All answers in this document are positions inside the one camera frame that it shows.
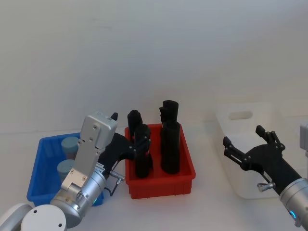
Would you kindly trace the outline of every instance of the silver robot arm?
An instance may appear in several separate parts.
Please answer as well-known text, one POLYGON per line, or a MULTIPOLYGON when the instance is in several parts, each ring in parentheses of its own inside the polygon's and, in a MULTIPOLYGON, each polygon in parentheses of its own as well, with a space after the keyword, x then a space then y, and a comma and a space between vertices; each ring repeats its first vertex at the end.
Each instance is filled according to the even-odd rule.
MULTIPOLYGON (((224 155, 237 163, 244 171, 256 171, 263 176, 267 184, 257 185, 260 192, 273 189, 280 201, 288 210, 297 227, 302 226, 308 231, 308 180, 302 178, 282 157, 285 146, 279 141, 276 133, 266 132, 260 125, 256 133, 267 144, 254 147, 247 153, 235 148, 232 142, 225 137, 224 155)), ((304 133, 301 127, 301 148, 308 150, 303 145, 304 133)))
POLYGON ((118 182, 124 179, 112 171, 106 175, 104 165, 97 162, 111 143, 116 127, 117 122, 101 112, 87 116, 74 166, 51 204, 12 207, 0 218, 0 231, 66 231, 78 225, 104 190, 107 176, 116 175, 118 182))

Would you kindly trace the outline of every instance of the white wall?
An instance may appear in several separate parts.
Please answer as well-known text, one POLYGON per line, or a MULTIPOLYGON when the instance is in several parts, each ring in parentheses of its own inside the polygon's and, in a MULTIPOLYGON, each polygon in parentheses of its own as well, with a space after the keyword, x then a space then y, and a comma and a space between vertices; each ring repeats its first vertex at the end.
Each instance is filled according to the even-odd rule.
POLYGON ((306 0, 1 0, 0 133, 80 128, 97 109, 119 112, 122 126, 131 109, 158 122, 165 99, 180 103, 180 121, 211 120, 227 102, 308 113, 297 101, 308 86, 307 8, 306 0))

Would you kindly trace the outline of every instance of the metal bracket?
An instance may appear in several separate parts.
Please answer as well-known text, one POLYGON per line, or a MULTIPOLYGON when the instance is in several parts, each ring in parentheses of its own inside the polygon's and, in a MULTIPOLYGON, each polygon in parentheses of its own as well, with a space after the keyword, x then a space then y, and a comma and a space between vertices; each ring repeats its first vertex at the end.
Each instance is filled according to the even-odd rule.
POLYGON ((271 183, 268 183, 268 184, 259 183, 259 184, 257 184, 257 187, 258 187, 260 192, 264 192, 268 189, 275 188, 275 183, 274 182, 271 182, 271 183))
POLYGON ((111 142, 116 127, 116 121, 101 112, 85 118, 74 166, 61 185, 61 189, 67 191, 73 200, 78 201, 82 196, 82 188, 93 174, 100 154, 111 142))
POLYGON ((122 181, 125 180, 125 176, 115 172, 115 171, 110 171, 110 176, 117 178, 116 184, 119 185, 122 181))

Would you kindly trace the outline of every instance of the blue led light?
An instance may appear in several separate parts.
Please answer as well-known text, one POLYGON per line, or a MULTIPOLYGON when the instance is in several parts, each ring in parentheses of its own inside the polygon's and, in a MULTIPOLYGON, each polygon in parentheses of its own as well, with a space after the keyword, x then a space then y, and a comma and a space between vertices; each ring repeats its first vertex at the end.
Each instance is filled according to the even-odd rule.
POLYGON ((295 212, 290 211, 290 214, 291 214, 291 216, 292 216, 294 219, 296 219, 296 214, 295 214, 295 212))

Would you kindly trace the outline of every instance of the blue plastic basket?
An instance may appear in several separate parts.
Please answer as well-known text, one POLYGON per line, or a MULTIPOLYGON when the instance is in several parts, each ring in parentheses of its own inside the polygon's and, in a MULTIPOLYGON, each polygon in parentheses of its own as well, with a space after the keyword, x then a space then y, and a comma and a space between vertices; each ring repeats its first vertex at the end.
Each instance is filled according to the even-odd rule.
MULTIPOLYGON (((63 139, 69 136, 80 138, 79 133, 65 134, 42 138, 38 144, 27 199, 35 206, 49 204, 61 187, 57 166, 65 160, 61 148, 63 139)), ((97 198, 93 206, 103 203, 103 193, 97 198)))

